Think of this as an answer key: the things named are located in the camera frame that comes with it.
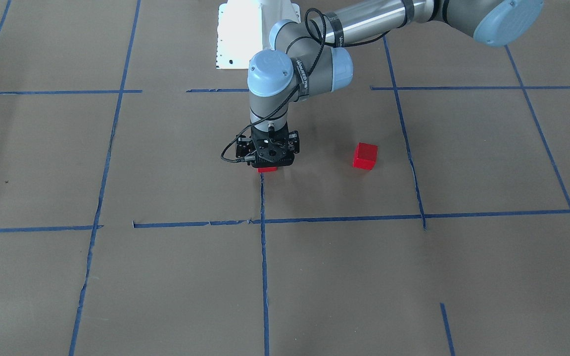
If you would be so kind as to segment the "red cube block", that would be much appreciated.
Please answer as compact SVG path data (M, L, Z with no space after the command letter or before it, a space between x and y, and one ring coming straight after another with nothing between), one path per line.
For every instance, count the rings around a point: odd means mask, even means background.
M378 159L378 145L359 142L354 151L352 167L371 171Z
M259 173L267 173L267 172L276 172L278 170L278 167L264 167L264 168L258 168L257 171Z

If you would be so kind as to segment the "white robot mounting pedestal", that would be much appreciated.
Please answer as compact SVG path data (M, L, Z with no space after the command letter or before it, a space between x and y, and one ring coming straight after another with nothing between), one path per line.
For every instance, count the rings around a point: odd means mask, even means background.
M228 0L218 9L216 68L247 69L253 55L270 46L271 28L280 20L301 21L289 0Z

